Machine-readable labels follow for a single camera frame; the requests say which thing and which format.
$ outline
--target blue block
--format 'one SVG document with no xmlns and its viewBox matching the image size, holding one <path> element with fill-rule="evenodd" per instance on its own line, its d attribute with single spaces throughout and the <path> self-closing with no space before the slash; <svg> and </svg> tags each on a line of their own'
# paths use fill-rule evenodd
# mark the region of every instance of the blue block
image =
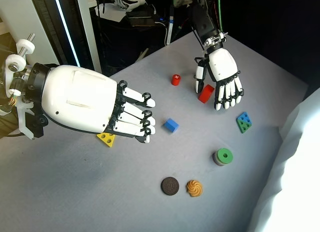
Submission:
<svg viewBox="0 0 320 232">
<path fill-rule="evenodd" d="M 168 119 L 165 123 L 164 123 L 164 126 L 170 130 L 172 133 L 175 132 L 179 125 L 173 120 L 173 119 Z"/>
<path fill-rule="evenodd" d="M 247 114 L 247 112 L 242 113 L 238 118 L 236 118 L 239 121 L 243 121 L 246 122 L 250 125 L 252 125 L 251 119 L 249 118 L 249 115 Z"/>
</svg>

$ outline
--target gray table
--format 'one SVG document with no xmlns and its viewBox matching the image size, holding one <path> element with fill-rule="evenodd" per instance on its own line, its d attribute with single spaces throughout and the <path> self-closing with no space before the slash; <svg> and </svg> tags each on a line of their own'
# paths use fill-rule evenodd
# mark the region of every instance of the gray table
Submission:
<svg viewBox="0 0 320 232">
<path fill-rule="evenodd" d="M 202 53 L 193 34 L 112 77 L 155 99 L 149 144 L 117 136 L 108 148 L 53 122 L 40 139 L 0 139 L 0 231 L 245 231 L 281 144 L 278 127 L 307 86 L 231 37 L 225 47 L 245 91 L 227 111 L 215 111 L 213 97 L 197 99 L 194 57 Z M 172 74 L 182 77 L 177 87 Z M 241 134 L 235 119 L 244 111 L 253 126 Z M 173 134 L 162 126 L 168 118 L 180 125 Z M 219 167 L 211 156 L 222 147 L 234 160 Z M 169 176 L 180 183 L 174 196 L 160 189 Z M 203 184 L 200 197 L 186 193 L 194 179 Z"/>
</svg>

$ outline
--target blue triangular block with holes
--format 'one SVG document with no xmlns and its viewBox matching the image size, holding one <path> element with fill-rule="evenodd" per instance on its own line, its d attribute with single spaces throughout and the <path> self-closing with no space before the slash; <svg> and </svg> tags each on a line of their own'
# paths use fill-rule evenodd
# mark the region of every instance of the blue triangular block with holes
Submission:
<svg viewBox="0 0 320 232">
<path fill-rule="evenodd" d="M 252 126 L 252 121 L 247 112 L 242 113 L 238 118 L 236 118 L 236 123 L 238 124 L 242 134 Z"/>
</svg>

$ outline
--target red block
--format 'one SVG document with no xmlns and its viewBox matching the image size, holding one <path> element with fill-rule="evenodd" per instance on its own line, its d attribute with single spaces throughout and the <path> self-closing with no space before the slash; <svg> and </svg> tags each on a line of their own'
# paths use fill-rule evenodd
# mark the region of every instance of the red block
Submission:
<svg viewBox="0 0 320 232">
<path fill-rule="evenodd" d="M 173 84 L 174 86 L 178 86 L 180 83 L 180 79 L 181 79 L 181 76 L 179 74 L 174 74 L 172 76 L 171 84 Z"/>
<path fill-rule="evenodd" d="M 209 99 L 210 99 L 210 96 L 212 95 L 212 93 L 214 92 L 215 88 L 213 88 L 211 85 L 207 84 L 203 90 L 202 90 L 202 93 L 200 94 L 199 96 L 199 100 L 202 102 L 202 103 L 206 103 Z"/>
</svg>

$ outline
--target light strip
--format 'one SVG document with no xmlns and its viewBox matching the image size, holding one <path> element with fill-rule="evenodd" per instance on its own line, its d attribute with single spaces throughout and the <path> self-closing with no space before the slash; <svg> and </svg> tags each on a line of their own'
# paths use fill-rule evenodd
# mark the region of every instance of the light strip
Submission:
<svg viewBox="0 0 320 232">
<path fill-rule="evenodd" d="M 66 32 L 66 36 L 68 37 L 68 40 L 69 40 L 69 43 L 70 43 L 70 46 L 71 46 L 71 50 L 72 50 L 74 58 L 75 58 L 76 65 L 78 67 L 80 67 L 79 60 L 78 60 L 78 57 L 77 57 L 77 54 L 76 54 L 76 51 L 75 51 L 75 47 L 74 47 L 74 44 L 72 43 L 72 40 L 71 40 L 71 37 L 70 37 L 70 33 L 69 33 L 69 30 L 68 30 L 68 27 L 67 27 L 67 23 L 66 23 L 66 20 L 65 20 L 65 17 L 64 17 L 64 13 L 62 12 L 62 9 L 61 9 L 60 2 L 59 2 L 59 0 L 55 0 L 55 3 L 58 6 L 59 14 L 60 14 L 60 17 L 62 19 L 62 23 L 63 23 L 64 30 Z"/>
</svg>

